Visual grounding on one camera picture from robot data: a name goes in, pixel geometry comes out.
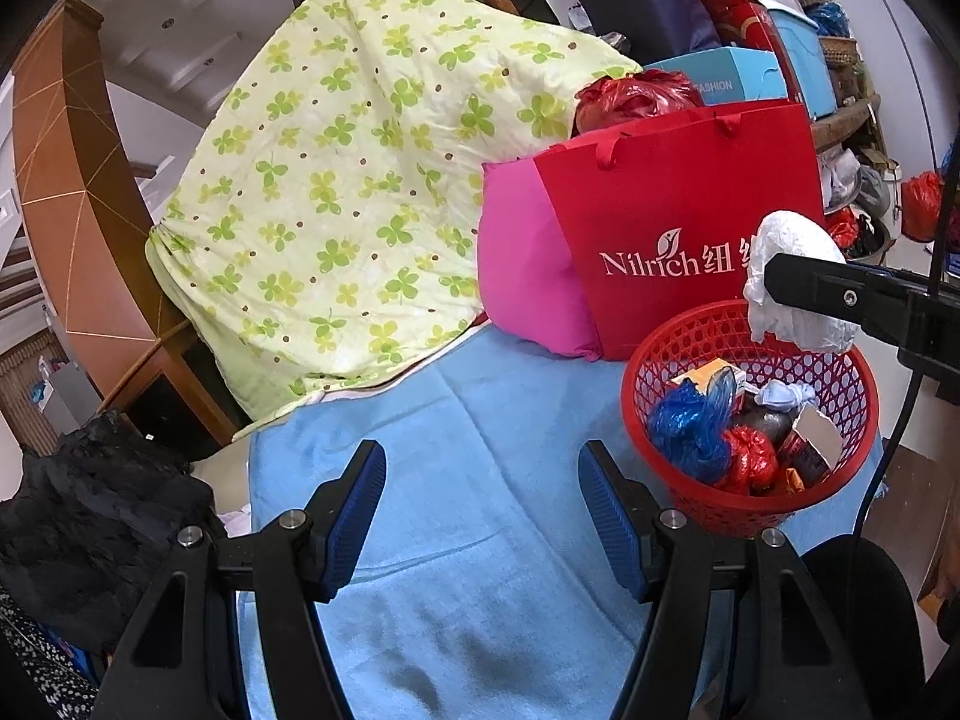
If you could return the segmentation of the white tissue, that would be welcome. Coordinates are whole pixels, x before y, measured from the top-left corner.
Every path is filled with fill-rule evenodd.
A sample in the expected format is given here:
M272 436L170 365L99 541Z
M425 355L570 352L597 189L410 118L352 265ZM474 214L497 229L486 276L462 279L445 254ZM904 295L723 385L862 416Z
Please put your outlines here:
M843 265L838 245L820 224L794 211L773 211L752 236L747 281L750 337L768 335L812 353L846 353L857 325L814 310L817 266Z

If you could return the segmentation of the blue plastic bag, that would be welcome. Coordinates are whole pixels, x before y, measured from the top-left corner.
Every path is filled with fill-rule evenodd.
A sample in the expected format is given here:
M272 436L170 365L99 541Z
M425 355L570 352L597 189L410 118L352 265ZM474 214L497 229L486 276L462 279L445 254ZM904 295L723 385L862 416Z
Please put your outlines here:
M670 388L646 418L646 435L670 465L698 483L715 484L731 466L724 431L737 399L736 374L724 367L702 392L686 377Z

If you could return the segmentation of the black lace garment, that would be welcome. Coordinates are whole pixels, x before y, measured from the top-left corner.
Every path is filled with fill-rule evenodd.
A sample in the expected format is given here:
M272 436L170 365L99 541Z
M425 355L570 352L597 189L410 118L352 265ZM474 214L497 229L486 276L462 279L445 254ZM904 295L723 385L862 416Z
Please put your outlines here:
M182 528L220 538L213 489L110 411L25 455L2 504L2 589L78 649L106 656Z

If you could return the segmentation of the red crumpled wrapper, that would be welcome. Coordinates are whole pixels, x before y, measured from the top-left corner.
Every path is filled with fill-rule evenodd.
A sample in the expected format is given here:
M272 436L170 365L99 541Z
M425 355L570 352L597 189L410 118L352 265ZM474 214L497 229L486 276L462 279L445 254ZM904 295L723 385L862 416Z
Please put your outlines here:
M761 496L775 487L779 472L775 447L752 426L734 426L724 433L731 453L721 488L728 493Z

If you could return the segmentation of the red plastic mesh basket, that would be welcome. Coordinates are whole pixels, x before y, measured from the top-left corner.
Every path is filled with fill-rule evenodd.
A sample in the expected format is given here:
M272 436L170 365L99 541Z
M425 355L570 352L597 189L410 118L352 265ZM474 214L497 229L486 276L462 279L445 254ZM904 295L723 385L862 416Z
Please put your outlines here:
M670 465L646 435L646 418L670 388L688 377L704 392L724 367L737 379L727 429L755 427L776 450L775 487L761 496L724 491L726 475L715 484L698 483ZM755 343L742 299L702 305L656 328L628 361L622 413L633 444L675 507L723 535L754 536L822 504L878 454L877 387L859 349L837 355L771 337Z

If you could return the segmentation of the red Nilrich paper bag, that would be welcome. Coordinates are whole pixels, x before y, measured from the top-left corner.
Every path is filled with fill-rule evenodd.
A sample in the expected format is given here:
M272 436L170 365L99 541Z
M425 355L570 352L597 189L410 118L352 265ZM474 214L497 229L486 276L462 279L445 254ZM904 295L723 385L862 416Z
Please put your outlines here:
M537 154L596 327L630 358L685 310L736 299L761 220L822 221L811 122L788 99L697 107L579 135Z

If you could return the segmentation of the blue towel blanket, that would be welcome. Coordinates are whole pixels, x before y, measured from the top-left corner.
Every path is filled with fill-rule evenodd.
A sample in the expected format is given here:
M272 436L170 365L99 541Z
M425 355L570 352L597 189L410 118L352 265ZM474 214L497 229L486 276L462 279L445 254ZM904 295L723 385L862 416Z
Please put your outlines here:
M252 520L308 502L373 439L386 488L352 582L319 608L359 718L604 718L647 619L613 577L576 461L600 440L651 483L623 369L485 328L384 394L252 437Z

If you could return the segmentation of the light blue cardboard box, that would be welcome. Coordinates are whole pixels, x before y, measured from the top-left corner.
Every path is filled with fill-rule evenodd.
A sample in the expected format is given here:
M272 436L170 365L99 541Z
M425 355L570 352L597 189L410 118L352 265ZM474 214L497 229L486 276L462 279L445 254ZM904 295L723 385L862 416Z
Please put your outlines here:
M768 50L716 47L654 62L649 68L685 73L708 106L788 98L778 59Z

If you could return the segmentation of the red plastic bag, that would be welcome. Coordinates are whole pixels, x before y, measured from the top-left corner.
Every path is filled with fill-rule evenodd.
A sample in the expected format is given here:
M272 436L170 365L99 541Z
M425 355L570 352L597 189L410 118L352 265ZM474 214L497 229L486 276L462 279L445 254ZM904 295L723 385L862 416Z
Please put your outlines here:
M574 135L625 122L703 107L698 88L683 71L636 71L602 76L576 93Z

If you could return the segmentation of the pink pillow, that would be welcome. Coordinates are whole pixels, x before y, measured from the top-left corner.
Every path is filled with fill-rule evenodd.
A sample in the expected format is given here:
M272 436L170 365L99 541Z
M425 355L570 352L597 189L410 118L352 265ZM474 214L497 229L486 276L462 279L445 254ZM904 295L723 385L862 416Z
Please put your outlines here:
M483 310L500 330L565 358L601 357L573 255L530 158L482 166L477 270Z

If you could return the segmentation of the brown wooden cabinet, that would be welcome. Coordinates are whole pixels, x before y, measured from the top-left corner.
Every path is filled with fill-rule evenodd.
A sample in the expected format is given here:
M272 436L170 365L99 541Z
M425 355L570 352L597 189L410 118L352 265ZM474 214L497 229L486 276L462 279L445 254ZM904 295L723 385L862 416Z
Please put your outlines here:
M59 0L13 62L13 164L31 255L106 410L162 418L219 449L238 432L192 361L200 338L149 270L151 218L107 96L101 15Z

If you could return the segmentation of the green clover pattern quilt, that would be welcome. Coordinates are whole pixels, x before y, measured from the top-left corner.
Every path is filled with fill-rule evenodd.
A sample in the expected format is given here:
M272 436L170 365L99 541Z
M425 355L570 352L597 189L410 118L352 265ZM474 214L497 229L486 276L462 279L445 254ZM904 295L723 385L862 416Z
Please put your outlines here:
M482 169L569 137L635 66L477 0L304 0L229 91L146 260L267 422L373 388L482 312Z

